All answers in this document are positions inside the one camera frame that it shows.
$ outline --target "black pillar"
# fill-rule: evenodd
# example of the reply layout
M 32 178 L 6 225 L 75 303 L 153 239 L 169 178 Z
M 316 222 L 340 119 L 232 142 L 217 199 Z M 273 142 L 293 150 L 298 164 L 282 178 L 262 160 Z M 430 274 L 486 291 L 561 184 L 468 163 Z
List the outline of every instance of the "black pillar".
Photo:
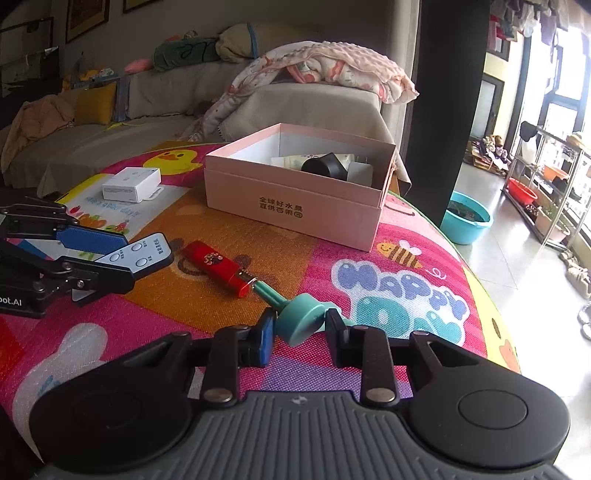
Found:
M 422 0 L 406 199 L 440 225 L 470 136 L 486 56 L 490 0 Z

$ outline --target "metal screw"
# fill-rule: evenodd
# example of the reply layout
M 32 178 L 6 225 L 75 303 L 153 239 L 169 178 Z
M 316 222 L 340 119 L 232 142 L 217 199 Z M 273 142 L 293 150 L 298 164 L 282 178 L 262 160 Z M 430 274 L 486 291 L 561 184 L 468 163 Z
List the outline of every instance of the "metal screw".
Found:
M 210 388 L 205 391 L 203 398 L 211 403 L 226 403 L 232 399 L 232 392 L 225 388 Z
M 396 399 L 396 394 L 389 388 L 370 388 L 365 396 L 374 403 L 390 403 Z

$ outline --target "pink pillow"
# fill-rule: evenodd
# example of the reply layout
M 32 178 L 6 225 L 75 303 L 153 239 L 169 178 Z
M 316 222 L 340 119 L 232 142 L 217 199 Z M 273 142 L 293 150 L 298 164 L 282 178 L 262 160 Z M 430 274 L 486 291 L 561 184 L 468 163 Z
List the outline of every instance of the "pink pillow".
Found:
M 154 64 L 151 59 L 139 59 L 134 60 L 125 67 L 125 73 L 139 73 L 154 68 Z

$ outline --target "pink blanket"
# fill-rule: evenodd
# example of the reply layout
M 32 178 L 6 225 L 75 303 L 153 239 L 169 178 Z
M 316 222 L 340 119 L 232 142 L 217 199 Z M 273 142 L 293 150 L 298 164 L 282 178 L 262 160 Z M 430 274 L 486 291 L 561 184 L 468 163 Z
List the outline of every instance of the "pink blanket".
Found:
M 192 141 L 204 141 L 232 112 L 283 69 L 300 83 L 327 82 L 378 95 L 384 103 L 407 103 L 418 92 L 404 70 L 388 57 L 351 43 L 299 42 L 275 48 L 246 67 L 194 126 Z
M 23 103 L 12 121 L 1 152 L 2 173 L 7 171 L 12 159 L 28 144 L 65 127 L 72 120 L 74 120 L 74 109 L 61 96 L 45 95 L 34 102 Z

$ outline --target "hanging clothes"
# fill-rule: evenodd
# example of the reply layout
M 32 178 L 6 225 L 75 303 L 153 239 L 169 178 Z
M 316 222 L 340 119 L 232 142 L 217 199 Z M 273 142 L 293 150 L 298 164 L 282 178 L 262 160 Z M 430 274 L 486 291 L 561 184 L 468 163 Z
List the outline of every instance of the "hanging clothes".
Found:
M 542 42 L 548 46 L 552 45 L 552 41 L 556 35 L 556 17 L 553 15 L 546 15 L 546 13 L 542 12 L 540 15 L 540 25 Z
M 548 10 L 548 0 L 527 0 L 529 4 L 538 5 L 542 10 Z
M 509 6 L 506 0 L 492 0 L 491 15 L 497 18 L 505 18 L 505 12 Z
M 538 24 L 538 21 L 535 18 L 535 9 L 533 5 L 523 5 L 518 22 L 517 30 L 521 31 L 524 37 L 531 37 L 534 34 L 534 29 Z

